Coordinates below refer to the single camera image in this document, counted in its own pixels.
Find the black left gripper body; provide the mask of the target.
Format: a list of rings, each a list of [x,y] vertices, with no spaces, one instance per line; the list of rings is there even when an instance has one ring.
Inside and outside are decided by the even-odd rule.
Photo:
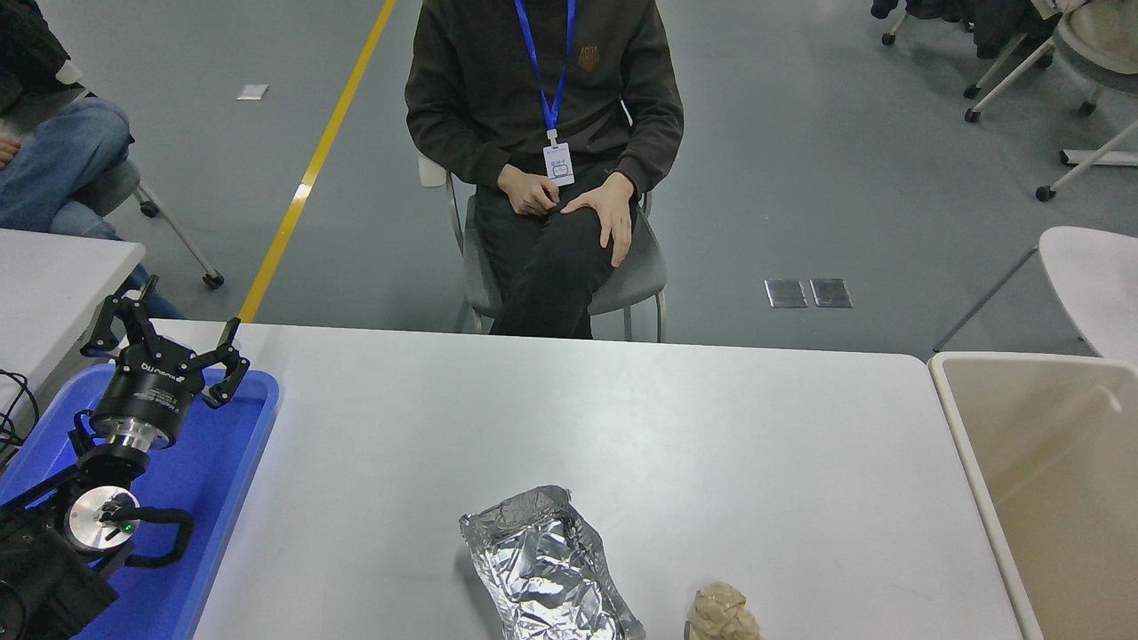
[[[122,348],[116,370],[91,416],[91,428],[110,438],[114,426],[132,419],[158,432],[159,443],[175,443],[196,394],[204,389],[203,369],[188,360],[192,348],[178,343],[159,346],[160,356],[135,344]]]

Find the lanyard person's right hand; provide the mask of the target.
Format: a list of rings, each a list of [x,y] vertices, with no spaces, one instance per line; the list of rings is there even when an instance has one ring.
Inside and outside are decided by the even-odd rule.
[[[508,196],[509,206],[520,216],[544,216],[556,208],[558,186],[541,174],[523,172],[516,165],[501,167],[497,189]]]

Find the lanyard person's left hand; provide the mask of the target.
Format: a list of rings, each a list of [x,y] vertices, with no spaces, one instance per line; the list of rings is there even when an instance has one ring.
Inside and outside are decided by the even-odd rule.
[[[630,200],[636,195],[635,186],[622,172],[611,172],[603,183],[574,198],[562,207],[562,214],[582,208],[592,208],[600,220],[600,247],[611,251],[611,266],[620,268],[629,255]]]

